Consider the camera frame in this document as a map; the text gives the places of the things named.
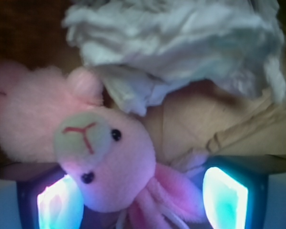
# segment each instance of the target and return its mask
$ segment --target red stitched mouth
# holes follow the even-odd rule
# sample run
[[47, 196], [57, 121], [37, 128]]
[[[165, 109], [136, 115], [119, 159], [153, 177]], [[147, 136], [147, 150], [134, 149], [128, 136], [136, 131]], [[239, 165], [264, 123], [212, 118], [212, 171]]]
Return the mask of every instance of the red stitched mouth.
[[92, 149], [92, 146], [87, 138], [87, 130], [93, 126], [96, 125], [96, 122], [93, 122], [93, 123], [90, 123], [89, 125], [85, 126], [84, 128], [79, 128], [79, 127], [72, 127], [72, 126], [69, 126], [69, 127], [66, 127], [62, 133], [65, 134], [67, 132], [78, 132], [78, 133], [81, 133], [83, 135], [83, 139], [84, 139], [84, 143], [86, 145], [86, 147], [88, 148], [89, 150], [89, 153], [90, 154], [94, 154], [94, 151]]

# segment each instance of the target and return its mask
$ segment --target plush toy eye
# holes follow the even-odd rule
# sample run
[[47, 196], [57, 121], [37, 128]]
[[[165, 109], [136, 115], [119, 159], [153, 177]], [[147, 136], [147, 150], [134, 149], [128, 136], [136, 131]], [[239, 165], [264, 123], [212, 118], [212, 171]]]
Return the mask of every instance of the plush toy eye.
[[116, 142], [122, 138], [121, 132], [117, 129], [111, 131], [111, 136]]
[[82, 182], [85, 184], [89, 184], [94, 180], [94, 173], [90, 172], [90, 173], [84, 173], [81, 177]]

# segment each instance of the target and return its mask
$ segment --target pink plush bunny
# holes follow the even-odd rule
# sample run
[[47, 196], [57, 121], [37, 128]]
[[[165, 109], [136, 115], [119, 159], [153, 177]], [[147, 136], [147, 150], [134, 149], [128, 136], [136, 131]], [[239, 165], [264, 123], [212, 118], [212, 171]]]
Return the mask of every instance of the pink plush bunny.
[[181, 173], [156, 163], [137, 120], [102, 106], [102, 84], [78, 68], [64, 78], [51, 67], [30, 72], [0, 64], [0, 145], [19, 161], [58, 161], [87, 207], [121, 211], [133, 228], [167, 229], [205, 220], [201, 191]]

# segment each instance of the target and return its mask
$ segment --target white fleece blanket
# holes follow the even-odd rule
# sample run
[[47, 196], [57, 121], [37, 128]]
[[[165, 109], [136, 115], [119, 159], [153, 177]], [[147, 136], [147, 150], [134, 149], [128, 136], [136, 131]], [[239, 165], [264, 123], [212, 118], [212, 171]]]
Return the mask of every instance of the white fleece blanket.
[[74, 1], [62, 22], [67, 42], [127, 113], [145, 115], [203, 79], [249, 98], [270, 85], [286, 99], [276, 0]]

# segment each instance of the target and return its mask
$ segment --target glowing light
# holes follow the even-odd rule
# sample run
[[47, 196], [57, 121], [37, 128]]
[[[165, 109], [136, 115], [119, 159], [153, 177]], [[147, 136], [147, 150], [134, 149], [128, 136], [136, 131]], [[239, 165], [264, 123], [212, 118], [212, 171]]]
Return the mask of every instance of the glowing light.
[[248, 189], [217, 167], [209, 168], [203, 181], [206, 215], [213, 228], [244, 229]]
[[82, 194], [69, 175], [37, 196], [40, 229], [78, 229], [82, 222]]

